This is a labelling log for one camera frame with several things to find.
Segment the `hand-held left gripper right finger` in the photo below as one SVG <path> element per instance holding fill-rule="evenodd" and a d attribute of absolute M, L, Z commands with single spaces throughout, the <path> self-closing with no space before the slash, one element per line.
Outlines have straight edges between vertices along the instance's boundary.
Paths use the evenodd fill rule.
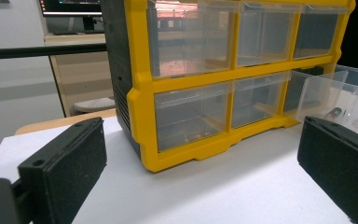
<path fill-rule="evenodd" d="M 299 165 L 358 224 L 358 133 L 307 117 L 297 152 Z"/>

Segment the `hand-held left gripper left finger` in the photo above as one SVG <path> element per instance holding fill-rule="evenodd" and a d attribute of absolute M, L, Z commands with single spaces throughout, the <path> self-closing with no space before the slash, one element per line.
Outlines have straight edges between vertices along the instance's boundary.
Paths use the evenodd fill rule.
<path fill-rule="evenodd" d="M 19 166 L 34 224 L 71 224 L 107 164 L 103 119 L 80 121 Z"/>

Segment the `small dark metal part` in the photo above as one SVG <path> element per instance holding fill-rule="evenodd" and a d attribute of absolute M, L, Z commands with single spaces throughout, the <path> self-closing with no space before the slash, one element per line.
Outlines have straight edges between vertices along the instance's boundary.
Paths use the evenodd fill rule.
<path fill-rule="evenodd" d="M 328 112 L 324 118 L 328 120 L 334 120 L 337 118 L 342 112 L 342 109 L 340 107 L 333 108 L 330 112 Z"/>

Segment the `clear plastic drawer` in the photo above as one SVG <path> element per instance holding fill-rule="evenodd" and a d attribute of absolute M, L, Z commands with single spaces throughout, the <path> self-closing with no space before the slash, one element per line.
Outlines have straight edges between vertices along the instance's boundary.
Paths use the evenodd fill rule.
<path fill-rule="evenodd" d="M 325 119 L 333 108 L 341 114 L 334 120 L 358 133 L 358 68 L 338 65 L 332 72 L 322 68 L 293 70 L 283 113 L 296 121 L 306 116 Z"/>
<path fill-rule="evenodd" d="M 233 46 L 234 0 L 147 0 L 151 74 L 183 77 L 227 70 Z"/>
<path fill-rule="evenodd" d="M 290 78 L 288 72 L 278 72 L 236 80 L 231 127 L 240 128 L 274 116 L 278 111 L 282 85 Z"/>
<path fill-rule="evenodd" d="M 166 91 L 154 96 L 158 151 L 183 146 L 224 131 L 230 84 Z"/>
<path fill-rule="evenodd" d="M 298 4 L 242 2 L 237 66 L 288 59 Z"/>
<path fill-rule="evenodd" d="M 324 56 L 330 53 L 338 18 L 348 12 L 347 7 L 303 6 L 296 36 L 294 59 Z"/>

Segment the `yellow black drawer organizer cabinet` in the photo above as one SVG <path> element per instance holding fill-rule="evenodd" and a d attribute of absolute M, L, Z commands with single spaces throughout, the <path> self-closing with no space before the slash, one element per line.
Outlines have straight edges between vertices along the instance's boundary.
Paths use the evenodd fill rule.
<path fill-rule="evenodd" d="M 237 66 L 241 9 L 234 16 L 231 61 L 227 70 L 183 77 L 154 78 L 150 68 L 147 0 L 101 0 L 104 31 L 112 85 L 117 107 L 117 120 L 132 144 L 145 169 L 159 172 L 188 162 L 201 161 L 227 151 L 241 140 L 271 129 L 289 127 L 294 120 L 283 113 L 289 81 L 282 85 L 277 113 L 240 128 L 231 127 L 234 85 L 238 79 L 259 77 L 278 72 L 322 68 L 333 70 L 341 55 L 341 43 L 356 0 L 234 0 L 301 5 L 295 15 L 289 56 L 286 61 L 255 66 Z M 294 59 L 300 15 L 305 5 L 347 7 L 348 12 L 338 18 L 337 29 L 330 53 L 324 56 Z M 226 126 L 221 133 L 198 141 L 158 151 L 154 96 L 166 91 L 197 88 L 221 82 L 230 84 L 227 97 Z"/>

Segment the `white round stool seat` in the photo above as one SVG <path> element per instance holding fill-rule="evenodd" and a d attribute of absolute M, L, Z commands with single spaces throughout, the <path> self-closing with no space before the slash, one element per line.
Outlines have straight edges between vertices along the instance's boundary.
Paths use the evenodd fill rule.
<path fill-rule="evenodd" d="M 93 113 L 111 109 L 116 106 L 113 98 L 104 97 L 83 102 L 73 103 L 73 110 L 76 114 Z"/>

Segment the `beige wooden desk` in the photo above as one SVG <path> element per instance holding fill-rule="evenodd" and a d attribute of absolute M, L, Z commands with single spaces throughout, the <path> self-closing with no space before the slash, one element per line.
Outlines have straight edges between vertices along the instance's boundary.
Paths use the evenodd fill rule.
<path fill-rule="evenodd" d="M 74 104 L 113 96 L 106 50 L 49 56 L 63 114 L 73 116 Z"/>

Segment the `black horizontal bar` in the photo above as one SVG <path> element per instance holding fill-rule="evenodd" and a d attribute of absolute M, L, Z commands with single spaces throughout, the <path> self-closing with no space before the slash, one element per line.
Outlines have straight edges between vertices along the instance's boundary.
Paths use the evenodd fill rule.
<path fill-rule="evenodd" d="M 79 54 L 79 53 L 93 53 L 93 52 L 103 52 L 103 51 L 107 51 L 107 46 L 104 43 L 0 49 L 0 60 Z"/>

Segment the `black computer monitor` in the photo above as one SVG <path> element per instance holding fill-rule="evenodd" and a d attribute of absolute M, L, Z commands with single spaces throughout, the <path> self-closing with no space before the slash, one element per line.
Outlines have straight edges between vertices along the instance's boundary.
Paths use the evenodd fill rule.
<path fill-rule="evenodd" d="M 102 34 L 101 0 L 38 0 L 52 35 Z"/>

